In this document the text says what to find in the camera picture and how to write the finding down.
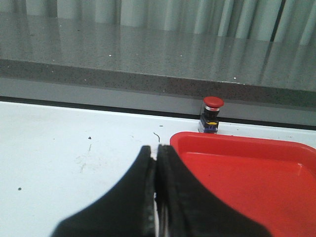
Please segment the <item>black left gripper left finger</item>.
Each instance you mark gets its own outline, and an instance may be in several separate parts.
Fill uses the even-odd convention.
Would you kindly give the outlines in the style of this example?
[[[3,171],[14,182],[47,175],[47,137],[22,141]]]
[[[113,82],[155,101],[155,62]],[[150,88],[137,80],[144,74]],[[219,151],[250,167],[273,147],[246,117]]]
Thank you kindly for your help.
[[[156,162],[143,146],[128,171],[101,198],[61,221],[54,237],[154,237]]]

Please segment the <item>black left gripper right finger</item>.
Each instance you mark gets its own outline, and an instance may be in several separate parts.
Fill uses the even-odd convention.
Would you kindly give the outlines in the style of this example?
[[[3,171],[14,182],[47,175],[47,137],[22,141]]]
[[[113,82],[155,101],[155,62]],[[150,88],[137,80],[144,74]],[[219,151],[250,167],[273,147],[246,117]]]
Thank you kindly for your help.
[[[271,236],[204,187],[172,146],[158,147],[156,195],[160,237]]]

